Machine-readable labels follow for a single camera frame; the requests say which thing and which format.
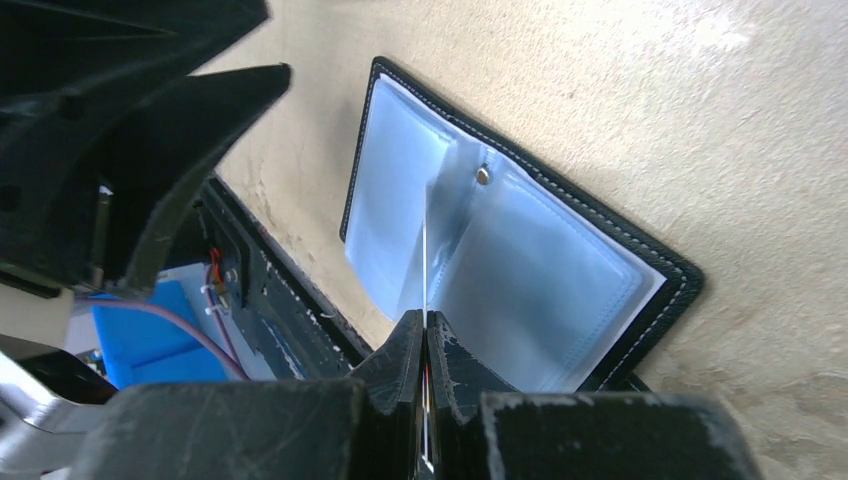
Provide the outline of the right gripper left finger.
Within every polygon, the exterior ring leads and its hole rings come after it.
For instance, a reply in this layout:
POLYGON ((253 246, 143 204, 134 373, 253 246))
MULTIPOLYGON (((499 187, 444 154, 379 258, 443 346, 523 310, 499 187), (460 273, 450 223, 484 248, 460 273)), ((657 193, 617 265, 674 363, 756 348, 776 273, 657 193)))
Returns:
POLYGON ((349 374, 141 385, 117 394, 73 479, 417 479, 424 315, 349 374))

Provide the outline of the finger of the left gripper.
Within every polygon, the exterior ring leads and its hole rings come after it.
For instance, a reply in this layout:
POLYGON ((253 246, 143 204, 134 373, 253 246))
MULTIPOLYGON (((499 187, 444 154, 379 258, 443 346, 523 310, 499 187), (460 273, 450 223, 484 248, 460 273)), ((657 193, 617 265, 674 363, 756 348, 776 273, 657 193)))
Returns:
POLYGON ((291 79, 287 64, 187 76, 124 118, 107 146, 104 292, 151 295, 203 183, 291 79))
POLYGON ((1 215, 49 219, 132 111, 269 16, 263 1, 5 1, 1 215))

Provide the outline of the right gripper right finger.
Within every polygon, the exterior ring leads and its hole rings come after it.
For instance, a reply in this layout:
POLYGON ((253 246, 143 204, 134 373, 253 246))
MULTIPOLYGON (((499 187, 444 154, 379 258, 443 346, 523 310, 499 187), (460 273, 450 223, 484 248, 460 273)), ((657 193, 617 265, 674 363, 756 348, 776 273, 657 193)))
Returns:
POLYGON ((653 392, 521 393, 427 316, 438 479, 760 479, 717 403, 653 392))

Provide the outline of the single gold VIP card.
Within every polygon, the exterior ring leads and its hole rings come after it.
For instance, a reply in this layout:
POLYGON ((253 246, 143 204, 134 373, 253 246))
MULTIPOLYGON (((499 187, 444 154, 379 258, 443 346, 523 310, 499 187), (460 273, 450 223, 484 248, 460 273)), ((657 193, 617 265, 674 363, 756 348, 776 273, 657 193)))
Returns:
POLYGON ((427 342, 427 329, 428 329, 428 268, 430 265, 430 260, 428 258, 428 219, 429 219, 429 204, 432 196, 433 183, 428 182, 424 187, 424 197, 423 197, 423 219, 422 219, 422 272, 421 272, 421 285, 422 285, 422 440, 420 445, 421 450, 421 463, 418 467, 419 474, 418 477, 420 479, 424 479, 425 475, 431 470, 431 465, 429 462, 429 450, 430 450, 430 432, 429 432, 429 379, 428 379, 428 368, 429 368, 429 360, 428 360, 428 347, 426 345, 427 342))

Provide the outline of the black card holder wallet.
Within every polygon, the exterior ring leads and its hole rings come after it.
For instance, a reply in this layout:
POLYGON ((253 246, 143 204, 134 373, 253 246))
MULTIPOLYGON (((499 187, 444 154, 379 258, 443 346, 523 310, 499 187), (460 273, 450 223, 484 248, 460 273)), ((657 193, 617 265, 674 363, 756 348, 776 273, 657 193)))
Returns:
POLYGON ((403 70, 371 64, 340 237, 389 319, 428 309, 524 392, 615 389, 704 286, 691 261, 403 70))

